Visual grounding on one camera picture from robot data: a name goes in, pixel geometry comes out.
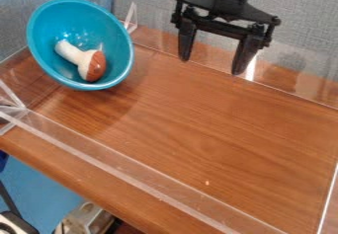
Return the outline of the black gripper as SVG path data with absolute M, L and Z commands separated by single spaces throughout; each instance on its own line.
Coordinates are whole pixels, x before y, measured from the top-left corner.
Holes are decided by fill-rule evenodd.
M 270 45 L 276 27 L 282 23 L 256 8 L 249 0 L 176 0 L 170 20 L 178 28 L 178 55 L 190 58 L 198 30 L 240 40 L 232 74 L 242 74 L 258 51 Z

